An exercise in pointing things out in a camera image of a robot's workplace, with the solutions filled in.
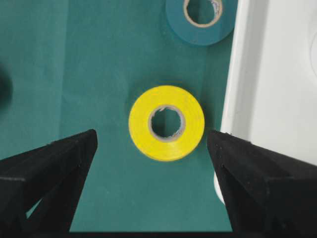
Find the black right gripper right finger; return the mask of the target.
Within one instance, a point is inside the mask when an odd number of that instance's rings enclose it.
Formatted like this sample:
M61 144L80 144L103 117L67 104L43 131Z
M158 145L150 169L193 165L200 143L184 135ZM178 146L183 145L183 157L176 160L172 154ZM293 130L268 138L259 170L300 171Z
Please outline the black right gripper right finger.
M216 130L208 151L234 232L316 237L315 165Z

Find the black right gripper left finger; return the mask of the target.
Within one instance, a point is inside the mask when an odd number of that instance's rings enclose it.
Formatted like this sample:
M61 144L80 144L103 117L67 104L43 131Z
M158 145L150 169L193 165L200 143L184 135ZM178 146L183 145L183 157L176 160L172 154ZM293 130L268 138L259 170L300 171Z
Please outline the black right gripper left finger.
M94 129L0 161L0 236L68 233L97 150Z

